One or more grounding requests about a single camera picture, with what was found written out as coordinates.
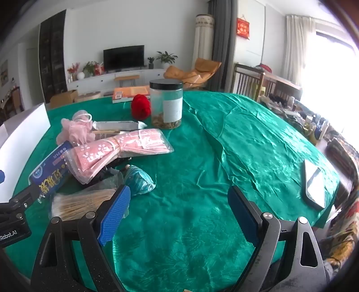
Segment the blue red snack packet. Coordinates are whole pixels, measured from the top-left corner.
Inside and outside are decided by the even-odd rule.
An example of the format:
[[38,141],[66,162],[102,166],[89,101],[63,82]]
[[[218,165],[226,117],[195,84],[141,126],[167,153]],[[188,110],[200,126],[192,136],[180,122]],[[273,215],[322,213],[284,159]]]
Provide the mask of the blue red snack packet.
[[64,155],[72,148],[69,141],[65,141],[51,152],[28,176],[28,183],[37,186],[38,201],[51,197],[64,185],[70,177]]

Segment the cotton swab bag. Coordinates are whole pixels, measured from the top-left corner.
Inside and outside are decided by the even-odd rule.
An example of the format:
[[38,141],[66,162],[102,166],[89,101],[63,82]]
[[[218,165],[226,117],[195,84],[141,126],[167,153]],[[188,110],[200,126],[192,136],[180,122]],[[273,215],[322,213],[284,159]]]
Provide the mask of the cotton swab bag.
[[58,193],[52,199],[49,218],[59,217],[62,221],[79,219],[87,212],[95,212],[114,193],[114,189],[90,190],[72,195]]

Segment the pink face mask pack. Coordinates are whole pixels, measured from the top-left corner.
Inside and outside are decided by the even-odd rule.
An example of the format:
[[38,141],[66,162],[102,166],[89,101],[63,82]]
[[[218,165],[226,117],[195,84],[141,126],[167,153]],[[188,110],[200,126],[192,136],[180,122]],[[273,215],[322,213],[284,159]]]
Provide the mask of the pink face mask pack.
[[67,150],[64,160],[69,171],[81,184],[88,184],[105,166],[120,158],[172,153],[159,129],[144,129],[100,139]]

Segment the pink mesh bath sponge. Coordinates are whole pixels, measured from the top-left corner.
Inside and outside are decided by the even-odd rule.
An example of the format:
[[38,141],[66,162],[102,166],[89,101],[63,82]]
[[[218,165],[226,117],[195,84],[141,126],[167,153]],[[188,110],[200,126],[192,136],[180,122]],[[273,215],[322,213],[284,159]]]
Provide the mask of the pink mesh bath sponge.
[[56,138],[57,145],[68,141],[73,146],[79,146],[95,141],[92,124],[92,115],[85,110],[77,111],[71,120],[63,118],[61,132]]

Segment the silver foil packet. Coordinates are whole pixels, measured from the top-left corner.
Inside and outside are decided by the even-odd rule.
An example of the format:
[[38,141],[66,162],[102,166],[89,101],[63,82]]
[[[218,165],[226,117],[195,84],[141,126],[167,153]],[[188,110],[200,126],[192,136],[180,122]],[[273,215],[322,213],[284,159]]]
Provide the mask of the silver foil packet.
[[93,122],[92,127],[96,131],[135,131],[147,128],[144,122],[134,121],[106,121]]

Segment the teal fabric sachet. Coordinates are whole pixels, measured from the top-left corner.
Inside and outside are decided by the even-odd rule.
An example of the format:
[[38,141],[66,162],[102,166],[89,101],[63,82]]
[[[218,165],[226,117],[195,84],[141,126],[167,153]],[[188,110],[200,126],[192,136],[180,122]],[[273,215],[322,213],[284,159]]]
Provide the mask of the teal fabric sachet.
[[150,193],[156,187],[150,175],[134,165],[130,165],[126,170],[124,184],[130,188],[132,197]]

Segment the black lace hair net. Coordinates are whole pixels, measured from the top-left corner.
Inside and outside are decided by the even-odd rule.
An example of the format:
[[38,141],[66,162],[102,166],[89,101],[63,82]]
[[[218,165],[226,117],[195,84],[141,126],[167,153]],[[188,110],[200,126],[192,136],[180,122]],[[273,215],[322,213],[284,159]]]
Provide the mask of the black lace hair net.
[[117,170],[112,167],[104,167],[102,170],[100,170],[100,172],[98,172],[98,174],[96,174],[89,181],[83,182],[84,179],[82,179],[82,178],[80,178],[80,179],[77,178],[77,181],[82,185],[92,186],[92,185],[97,184],[98,182],[101,182],[107,178],[111,178],[113,176],[117,177],[119,174],[121,174],[120,170]]

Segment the brown cardboard box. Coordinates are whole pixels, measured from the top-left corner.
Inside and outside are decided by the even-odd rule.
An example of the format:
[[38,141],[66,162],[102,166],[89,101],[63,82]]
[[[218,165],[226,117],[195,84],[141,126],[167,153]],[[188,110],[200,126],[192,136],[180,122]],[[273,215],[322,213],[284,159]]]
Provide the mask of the brown cardboard box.
[[79,96],[77,90],[67,91],[65,93],[54,95],[50,99],[50,108],[55,109],[61,106],[69,105],[75,102],[75,99]]

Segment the smartphone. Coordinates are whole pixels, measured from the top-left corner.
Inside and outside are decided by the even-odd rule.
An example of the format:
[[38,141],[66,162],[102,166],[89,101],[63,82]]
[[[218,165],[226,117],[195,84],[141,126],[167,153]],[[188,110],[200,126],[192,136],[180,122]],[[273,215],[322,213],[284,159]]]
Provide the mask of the smartphone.
[[324,175],[318,166],[307,159],[304,160],[304,198],[317,210],[326,208]]

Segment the red yarn ball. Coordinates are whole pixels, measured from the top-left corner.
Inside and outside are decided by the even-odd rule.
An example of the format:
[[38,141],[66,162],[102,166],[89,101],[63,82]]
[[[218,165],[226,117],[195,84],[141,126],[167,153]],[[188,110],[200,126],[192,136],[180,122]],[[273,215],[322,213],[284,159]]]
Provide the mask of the red yarn ball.
[[145,95],[136,94],[131,102],[131,115],[136,120],[146,120],[151,116],[151,104]]

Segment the small wooden stool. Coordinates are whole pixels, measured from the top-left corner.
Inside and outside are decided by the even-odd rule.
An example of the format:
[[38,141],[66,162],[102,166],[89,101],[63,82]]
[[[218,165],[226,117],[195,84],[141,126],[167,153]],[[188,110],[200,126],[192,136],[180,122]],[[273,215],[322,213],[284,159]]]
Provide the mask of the small wooden stool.
[[125,82],[130,82],[130,86],[136,86],[136,81],[140,78],[140,75],[126,75],[118,76],[114,80],[119,83],[119,87],[124,87]]

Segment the clear jar black lid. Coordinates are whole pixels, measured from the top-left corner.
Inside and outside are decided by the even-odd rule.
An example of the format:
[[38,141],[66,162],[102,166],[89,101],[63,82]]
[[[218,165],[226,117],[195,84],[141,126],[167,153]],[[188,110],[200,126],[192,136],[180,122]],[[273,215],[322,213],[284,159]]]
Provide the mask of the clear jar black lid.
[[183,113],[183,82],[177,79],[150,81],[151,123],[171,130],[181,124]]

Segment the orange lounge chair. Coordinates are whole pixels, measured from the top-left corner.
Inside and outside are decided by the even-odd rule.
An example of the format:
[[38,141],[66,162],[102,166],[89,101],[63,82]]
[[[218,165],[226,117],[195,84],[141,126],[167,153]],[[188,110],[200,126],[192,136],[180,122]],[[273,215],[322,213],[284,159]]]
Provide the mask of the orange lounge chair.
[[199,88],[212,78],[220,66],[221,62],[197,58],[193,70],[185,72],[175,66],[169,66],[164,72],[164,78],[182,81],[184,89]]

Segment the grey curtain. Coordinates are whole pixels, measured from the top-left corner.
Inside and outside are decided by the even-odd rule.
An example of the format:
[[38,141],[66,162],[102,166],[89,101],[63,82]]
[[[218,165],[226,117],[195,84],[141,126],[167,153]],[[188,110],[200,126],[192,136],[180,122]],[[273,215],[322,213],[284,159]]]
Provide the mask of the grey curtain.
[[208,90],[227,92],[234,66],[238,1],[209,1],[208,6],[208,12],[215,20],[212,59],[221,63],[208,82]]

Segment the red wall hanging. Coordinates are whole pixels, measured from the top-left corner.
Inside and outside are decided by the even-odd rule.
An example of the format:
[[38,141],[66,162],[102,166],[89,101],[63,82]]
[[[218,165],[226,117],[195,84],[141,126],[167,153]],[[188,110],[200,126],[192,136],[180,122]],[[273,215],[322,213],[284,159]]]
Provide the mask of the red wall hanging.
[[244,18],[237,18],[236,35],[246,40],[250,37],[250,23]]

